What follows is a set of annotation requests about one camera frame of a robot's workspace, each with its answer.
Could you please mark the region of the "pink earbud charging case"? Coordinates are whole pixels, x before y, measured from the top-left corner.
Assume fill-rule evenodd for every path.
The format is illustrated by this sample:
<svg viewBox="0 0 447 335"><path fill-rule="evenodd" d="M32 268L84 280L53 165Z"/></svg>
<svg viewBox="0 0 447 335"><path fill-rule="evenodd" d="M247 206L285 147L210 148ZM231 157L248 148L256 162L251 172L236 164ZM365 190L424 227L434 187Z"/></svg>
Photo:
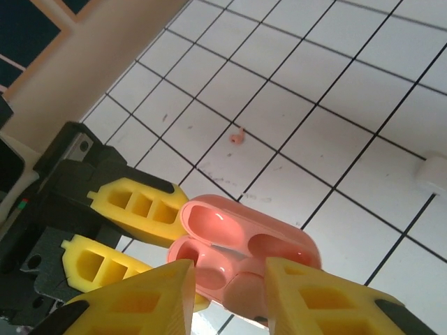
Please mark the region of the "pink earbud charging case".
<svg viewBox="0 0 447 335"><path fill-rule="evenodd" d="M321 268L316 244L300 228L219 195L189 200L180 221L186 235L173 242L168 261L192 260L198 294L262 325L268 257Z"/></svg>

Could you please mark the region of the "pale circle gold lines panel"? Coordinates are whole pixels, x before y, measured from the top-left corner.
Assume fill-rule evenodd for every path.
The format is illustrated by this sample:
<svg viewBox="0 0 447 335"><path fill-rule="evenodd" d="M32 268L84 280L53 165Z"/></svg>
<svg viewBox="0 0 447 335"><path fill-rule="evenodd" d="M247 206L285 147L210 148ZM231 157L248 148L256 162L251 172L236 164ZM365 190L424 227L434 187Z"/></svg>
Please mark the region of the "pale circle gold lines panel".
<svg viewBox="0 0 447 335"><path fill-rule="evenodd" d="M75 15L79 14L92 0L61 0Z"/></svg>

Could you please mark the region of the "single pink flower wall panel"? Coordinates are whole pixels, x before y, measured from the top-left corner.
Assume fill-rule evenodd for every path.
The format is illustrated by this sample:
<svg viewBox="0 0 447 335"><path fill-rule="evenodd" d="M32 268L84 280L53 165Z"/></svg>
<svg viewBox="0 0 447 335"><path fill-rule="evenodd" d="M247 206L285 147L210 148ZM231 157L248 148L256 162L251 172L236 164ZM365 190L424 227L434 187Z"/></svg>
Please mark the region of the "single pink flower wall panel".
<svg viewBox="0 0 447 335"><path fill-rule="evenodd" d="M60 31L31 0L0 0L0 94Z"/></svg>

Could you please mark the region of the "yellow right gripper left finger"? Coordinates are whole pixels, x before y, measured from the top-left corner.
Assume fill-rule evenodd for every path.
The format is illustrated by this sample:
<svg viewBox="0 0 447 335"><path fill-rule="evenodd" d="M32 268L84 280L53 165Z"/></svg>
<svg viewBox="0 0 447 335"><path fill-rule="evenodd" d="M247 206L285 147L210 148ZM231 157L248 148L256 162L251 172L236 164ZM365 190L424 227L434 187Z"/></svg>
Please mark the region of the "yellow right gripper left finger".
<svg viewBox="0 0 447 335"><path fill-rule="evenodd" d="M79 295L33 335L191 335L195 269L177 260Z"/></svg>

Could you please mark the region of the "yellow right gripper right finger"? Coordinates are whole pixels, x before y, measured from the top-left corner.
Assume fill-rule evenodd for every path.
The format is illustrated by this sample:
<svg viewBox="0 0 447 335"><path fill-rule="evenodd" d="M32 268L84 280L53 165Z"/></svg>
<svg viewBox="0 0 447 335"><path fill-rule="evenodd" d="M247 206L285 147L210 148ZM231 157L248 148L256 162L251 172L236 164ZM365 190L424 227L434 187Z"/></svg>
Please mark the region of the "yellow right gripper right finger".
<svg viewBox="0 0 447 335"><path fill-rule="evenodd" d="M270 335L437 335L402 302L279 257L265 264Z"/></svg>

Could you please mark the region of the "white earbud charging case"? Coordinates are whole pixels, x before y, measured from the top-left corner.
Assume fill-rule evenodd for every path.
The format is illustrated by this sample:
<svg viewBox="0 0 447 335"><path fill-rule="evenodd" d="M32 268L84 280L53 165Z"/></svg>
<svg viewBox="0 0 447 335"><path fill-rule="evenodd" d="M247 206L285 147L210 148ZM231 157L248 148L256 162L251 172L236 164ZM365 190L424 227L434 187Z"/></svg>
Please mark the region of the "white earbud charging case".
<svg viewBox="0 0 447 335"><path fill-rule="evenodd" d="M447 199L447 155L428 151L415 178L421 188Z"/></svg>

